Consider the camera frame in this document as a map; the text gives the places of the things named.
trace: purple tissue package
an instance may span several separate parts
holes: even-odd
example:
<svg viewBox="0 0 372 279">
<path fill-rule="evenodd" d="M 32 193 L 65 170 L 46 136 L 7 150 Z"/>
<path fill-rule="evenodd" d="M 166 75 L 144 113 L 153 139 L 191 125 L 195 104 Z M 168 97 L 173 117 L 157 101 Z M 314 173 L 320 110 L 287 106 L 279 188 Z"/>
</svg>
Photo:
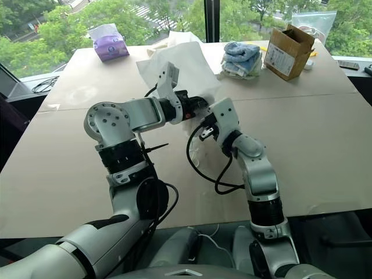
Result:
<svg viewBox="0 0 372 279">
<path fill-rule="evenodd" d="M 101 61 L 129 55 L 123 36 L 114 23 L 103 24 L 88 31 Z"/>
</svg>

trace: white paper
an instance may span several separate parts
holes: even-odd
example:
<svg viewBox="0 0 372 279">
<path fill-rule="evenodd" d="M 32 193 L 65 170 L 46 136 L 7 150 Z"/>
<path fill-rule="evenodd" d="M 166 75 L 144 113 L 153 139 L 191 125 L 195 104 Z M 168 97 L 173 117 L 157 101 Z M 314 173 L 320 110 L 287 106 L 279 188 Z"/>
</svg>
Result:
<svg viewBox="0 0 372 279">
<path fill-rule="evenodd" d="M 203 44 L 203 42 L 193 32 L 169 31 L 168 47 L 173 47 L 184 42 L 198 42 Z"/>
<path fill-rule="evenodd" d="M 282 74 L 289 76 L 293 64 L 295 63 L 295 58 L 278 48 L 276 45 L 270 43 L 267 48 L 265 63 L 273 66 Z"/>
<path fill-rule="evenodd" d="M 120 35 L 114 23 L 103 24 L 94 29 L 88 30 L 88 34 L 93 41 L 104 36 Z"/>
<path fill-rule="evenodd" d="M 175 90 L 187 90 L 188 96 L 214 95 L 220 82 L 205 60 L 198 42 L 186 42 L 156 51 L 150 60 L 137 62 L 140 75 L 153 88 L 167 63 L 180 69 Z"/>
</svg>

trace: folded towel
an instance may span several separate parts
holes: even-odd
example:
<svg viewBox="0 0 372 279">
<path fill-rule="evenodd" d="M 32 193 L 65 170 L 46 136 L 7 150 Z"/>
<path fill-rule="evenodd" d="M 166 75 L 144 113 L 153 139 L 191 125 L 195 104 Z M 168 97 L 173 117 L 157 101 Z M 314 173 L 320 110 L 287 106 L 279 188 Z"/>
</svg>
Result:
<svg viewBox="0 0 372 279">
<path fill-rule="evenodd" d="M 233 62 L 226 61 L 222 65 L 222 69 L 226 71 L 230 71 L 232 73 L 235 73 L 243 77 L 252 71 L 259 57 L 260 57 L 260 52 L 257 52 L 253 56 L 251 56 L 247 61 L 244 61 L 244 62 L 233 63 Z"/>
<path fill-rule="evenodd" d="M 262 61 L 259 63 L 262 58 L 259 46 L 229 42 L 224 50 L 222 69 L 227 75 L 236 78 L 259 76 L 262 66 Z"/>
<path fill-rule="evenodd" d="M 257 45 L 248 45 L 241 42 L 228 42 L 225 47 L 226 62 L 245 62 L 260 51 Z"/>
<path fill-rule="evenodd" d="M 244 79 L 244 80 L 251 80 L 261 74 L 261 68 L 262 68 L 262 53 L 260 52 L 260 56 L 257 59 L 256 63 L 253 66 L 252 71 L 250 71 L 247 75 L 245 76 L 240 76 L 236 73 L 223 70 L 223 73 L 227 76 L 233 77 L 233 78 L 238 78 L 238 79 Z"/>
</svg>

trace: clear plastic bag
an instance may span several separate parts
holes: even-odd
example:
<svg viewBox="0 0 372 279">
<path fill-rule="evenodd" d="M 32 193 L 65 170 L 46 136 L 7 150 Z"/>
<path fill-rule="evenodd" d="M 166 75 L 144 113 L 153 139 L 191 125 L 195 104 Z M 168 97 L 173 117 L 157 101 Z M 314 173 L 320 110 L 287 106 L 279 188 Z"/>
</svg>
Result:
<svg viewBox="0 0 372 279">
<path fill-rule="evenodd" d="M 328 34 L 332 29 L 337 11 L 294 13 L 292 25 L 326 43 Z"/>
</svg>

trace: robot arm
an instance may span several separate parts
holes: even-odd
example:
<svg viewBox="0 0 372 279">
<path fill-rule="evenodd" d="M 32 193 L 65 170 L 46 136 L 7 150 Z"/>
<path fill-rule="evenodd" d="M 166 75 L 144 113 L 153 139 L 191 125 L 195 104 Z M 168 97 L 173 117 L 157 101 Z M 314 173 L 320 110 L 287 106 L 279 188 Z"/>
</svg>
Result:
<svg viewBox="0 0 372 279">
<path fill-rule="evenodd" d="M 101 102 L 88 110 L 84 128 L 98 142 L 96 150 L 109 172 L 113 216 L 84 224 L 55 245 L 1 268 L 0 277 L 104 278 L 154 231 L 166 212 L 169 194 L 134 133 L 166 122 L 177 124 L 207 107 L 203 98 L 174 92 L 177 80 L 178 69 L 168 63 L 157 83 L 160 98 Z"/>
<path fill-rule="evenodd" d="M 142 239 L 151 236 L 167 215 L 169 194 L 167 184 L 158 179 L 143 143 L 138 144 L 134 133 L 161 127 L 166 122 L 177 124 L 208 106 L 201 97 L 189 98 L 186 91 L 174 92 L 177 79 L 178 69 L 169 63 L 156 85 L 159 98 L 101 102 L 88 110 L 84 128 L 98 142 L 96 150 L 109 172 L 113 216 L 84 224 L 55 245 L 47 245 L 1 268 L 1 278 L 105 278 L 138 248 Z M 283 269 L 291 271 L 285 278 L 310 278 L 311 274 L 317 274 L 297 265 L 288 222 L 282 213 L 276 174 L 267 160 L 265 146 L 240 132 L 230 99 L 213 104 L 209 112 L 199 126 L 204 128 L 200 139 L 212 135 L 224 154 L 235 157 L 242 169 L 252 216 L 251 229 L 258 240 L 249 248 L 253 262 L 256 261 L 256 275 L 283 277 L 278 274 Z"/>
</svg>

